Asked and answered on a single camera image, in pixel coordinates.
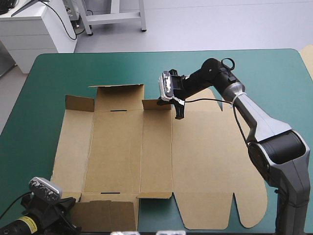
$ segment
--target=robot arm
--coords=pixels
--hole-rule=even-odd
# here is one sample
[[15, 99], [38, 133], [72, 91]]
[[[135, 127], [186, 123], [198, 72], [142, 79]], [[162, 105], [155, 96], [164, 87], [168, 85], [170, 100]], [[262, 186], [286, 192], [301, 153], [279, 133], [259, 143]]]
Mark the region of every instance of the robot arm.
[[308, 173], [310, 149], [302, 137], [284, 122], [266, 114], [245, 93], [244, 85], [222, 60], [206, 60], [201, 69], [189, 76], [177, 71], [164, 71], [159, 79], [159, 105], [174, 104], [176, 119], [184, 117], [185, 99], [214, 86], [225, 101], [240, 112], [250, 133], [246, 139], [252, 163], [268, 185], [278, 188], [277, 235], [302, 235], [308, 201], [310, 179]]

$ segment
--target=cable tie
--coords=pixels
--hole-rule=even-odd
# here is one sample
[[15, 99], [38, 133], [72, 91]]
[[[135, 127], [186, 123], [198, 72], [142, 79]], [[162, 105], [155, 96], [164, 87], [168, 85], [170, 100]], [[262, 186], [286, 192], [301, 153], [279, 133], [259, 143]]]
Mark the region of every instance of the cable tie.
[[235, 100], [236, 100], [239, 96], [241, 96], [242, 94], [246, 94], [246, 93], [245, 93], [245, 92], [240, 92], [240, 93], [238, 93], [238, 94], [235, 95], [235, 97], [233, 98], [233, 101], [231, 102], [231, 105], [229, 106], [230, 108], [233, 108], [233, 107], [234, 107], [234, 102], [235, 102]]

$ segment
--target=white drawer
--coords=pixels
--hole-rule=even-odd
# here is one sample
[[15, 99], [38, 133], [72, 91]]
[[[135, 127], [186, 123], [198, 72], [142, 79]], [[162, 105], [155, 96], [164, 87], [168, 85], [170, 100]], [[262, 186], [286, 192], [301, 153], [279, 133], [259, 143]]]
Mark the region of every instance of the white drawer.
[[0, 36], [7, 50], [15, 49], [55, 49], [49, 35]]
[[42, 20], [0, 21], [0, 36], [49, 34]]
[[29, 73], [38, 55], [45, 53], [58, 53], [56, 49], [9, 50], [23, 73]]

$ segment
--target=gray floor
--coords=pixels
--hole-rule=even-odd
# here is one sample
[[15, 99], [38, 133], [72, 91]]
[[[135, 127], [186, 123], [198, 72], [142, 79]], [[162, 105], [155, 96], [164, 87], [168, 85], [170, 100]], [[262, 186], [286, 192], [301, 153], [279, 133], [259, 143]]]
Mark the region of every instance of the gray floor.
[[[86, 0], [95, 14], [107, 0]], [[75, 52], [293, 48], [313, 44], [313, 0], [145, 0], [147, 32], [140, 22], [95, 25]], [[123, 12], [137, 0], [121, 0]], [[0, 78], [0, 133], [26, 76], [18, 68]]]

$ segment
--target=cardboard panel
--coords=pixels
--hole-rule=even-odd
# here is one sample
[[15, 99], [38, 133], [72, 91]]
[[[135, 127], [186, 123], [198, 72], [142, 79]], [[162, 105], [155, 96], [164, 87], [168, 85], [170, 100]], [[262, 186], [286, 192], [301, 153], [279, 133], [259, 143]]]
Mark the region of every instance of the cardboard panel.
[[92, 121], [91, 112], [65, 110], [51, 177], [64, 192], [83, 190]]
[[136, 193], [119, 193], [119, 194], [100, 194], [100, 193], [83, 193], [81, 196], [81, 202], [90, 202], [90, 201], [106, 201], [110, 200], [113, 202], [131, 202], [132, 210], [128, 208], [127, 205], [127, 220], [124, 219], [125, 225], [128, 225], [129, 228], [125, 229], [125, 231], [129, 231], [130, 228], [135, 226], [135, 230], [138, 227], [138, 215], [139, 215], [139, 199], [137, 198]]
[[83, 232], [112, 231], [111, 201], [79, 202], [71, 209], [72, 223]]
[[175, 193], [184, 226], [188, 229], [225, 229], [233, 193]]
[[141, 192], [172, 193], [171, 110], [145, 110]]
[[143, 111], [96, 112], [84, 192], [139, 192]]
[[256, 190], [257, 188], [252, 191], [235, 192], [240, 222], [246, 228], [251, 228], [258, 224], [267, 210], [267, 191], [261, 190], [256, 193]]
[[172, 192], [142, 192], [137, 198], [155, 198], [155, 199], [170, 199]]
[[[199, 195], [220, 193], [215, 203], [221, 206], [219, 202], [227, 200], [235, 192], [241, 203], [239, 214], [242, 224], [248, 227], [257, 224], [267, 207], [266, 189], [262, 177], [249, 159], [232, 110], [188, 111], [182, 120], [174, 117], [175, 114], [172, 114], [174, 194], [179, 197], [181, 193], [187, 193], [184, 196], [187, 198], [195, 192]], [[180, 200], [179, 210], [188, 207], [190, 216], [206, 216], [201, 205], [201, 200]], [[222, 212], [223, 217], [228, 219], [228, 210], [219, 213]], [[214, 226], [222, 229], [225, 222], [217, 220]], [[189, 227], [214, 229], [204, 220], [188, 220]]]
[[92, 98], [66, 95], [65, 107], [66, 109], [69, 109], [69, 110], [93, 112], [94, 101]]
[[142, 110], [143, 85], [98, 87], [95, 111]]
[[143, 109], [144, 110], [170, 110], [171, 109], [170, 104], [158, 105], [157, 102], [158, 102], [158, 99], [144, 99], [142, 101]]
[[308, 72], [313, 79], [313, 45], [307, 45], [300, 51], [300, 55]]

